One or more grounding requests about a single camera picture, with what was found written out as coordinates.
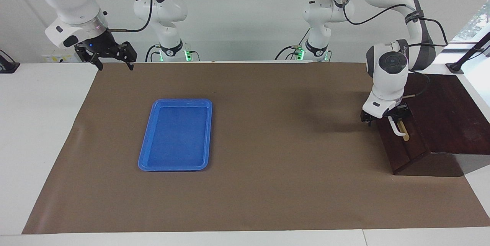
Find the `blue plastic tray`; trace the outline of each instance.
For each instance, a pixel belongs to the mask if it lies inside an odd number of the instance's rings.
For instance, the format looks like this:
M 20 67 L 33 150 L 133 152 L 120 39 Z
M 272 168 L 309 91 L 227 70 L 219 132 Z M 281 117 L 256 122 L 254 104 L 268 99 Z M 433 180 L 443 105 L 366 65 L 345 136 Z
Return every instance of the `blue plastic tray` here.
M 161 99 L 148 120 L 138 166 L 142 171 L 200 171 L 208 165 L 213 104 Z

